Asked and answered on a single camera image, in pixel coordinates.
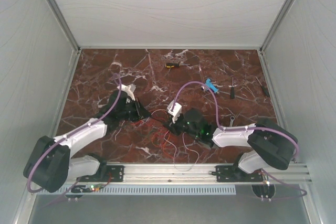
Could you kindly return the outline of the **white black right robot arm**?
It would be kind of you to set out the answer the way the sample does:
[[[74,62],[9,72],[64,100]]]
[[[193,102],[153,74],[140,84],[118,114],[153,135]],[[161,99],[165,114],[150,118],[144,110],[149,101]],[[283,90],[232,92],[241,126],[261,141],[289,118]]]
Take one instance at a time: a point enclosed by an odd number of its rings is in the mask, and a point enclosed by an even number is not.
[[[251,173],[265,167],[286,170],[299,152],[297,138],[273,121],[262,118],[245,126],[217,127],[208,123],[201,112],[190,109],[167,109],[169,119],[164,126],[173,134],[187,134],[203,145],[213,148],[247,147],[232,168],[233,177],[245,180]]]

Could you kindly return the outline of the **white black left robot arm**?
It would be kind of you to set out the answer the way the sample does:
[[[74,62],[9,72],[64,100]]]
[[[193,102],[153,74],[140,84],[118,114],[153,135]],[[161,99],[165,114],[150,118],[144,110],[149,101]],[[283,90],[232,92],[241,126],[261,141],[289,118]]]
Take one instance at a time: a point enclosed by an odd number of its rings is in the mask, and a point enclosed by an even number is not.
[[[150,116],[137,98],[115,90],[108,103],[88,122],[62,136],[40,137],[23,175],[29,184],[35,183],[50,193],[56,192],[69,179],[103,181],[108,178],[108,168],[102,157],[93,153],[80,158],[75,155],[114,131],[121,121],[138,122]]]

